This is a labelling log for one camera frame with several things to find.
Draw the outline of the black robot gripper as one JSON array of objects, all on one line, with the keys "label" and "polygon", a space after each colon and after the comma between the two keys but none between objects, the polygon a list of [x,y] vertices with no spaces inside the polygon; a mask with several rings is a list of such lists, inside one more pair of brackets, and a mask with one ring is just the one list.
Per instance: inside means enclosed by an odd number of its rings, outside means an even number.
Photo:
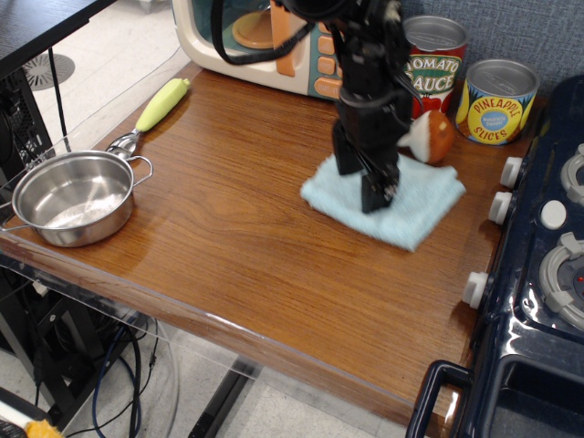
[{"label": "black robot gripper", "polygon": [[373,97],[342,88],[336,108],[332,139],[339,174],[362,173],[363,213],[388,207],[399,185],[397,142],[411,126],[412,96],[403,88]]}]

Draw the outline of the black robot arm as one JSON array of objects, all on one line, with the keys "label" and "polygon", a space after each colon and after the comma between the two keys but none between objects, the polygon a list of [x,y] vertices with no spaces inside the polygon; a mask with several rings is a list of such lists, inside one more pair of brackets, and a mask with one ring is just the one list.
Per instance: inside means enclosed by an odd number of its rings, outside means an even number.
[{"label": "black robot arm", "polygon": [[332,131],[338,172],[362,172],[361,210],[389,206],[400,180],[398,140],[412,124],[418,94],[404,67],[411,45],[398,1],[281,1],[279,6],[305,21],[293,36],[266,53],[232,57],[224,49],[224,4],[211,7],[214,49],[227,63],[243,66],[280,59],[321,23],[331,33],[342,70],[338,118]]}]

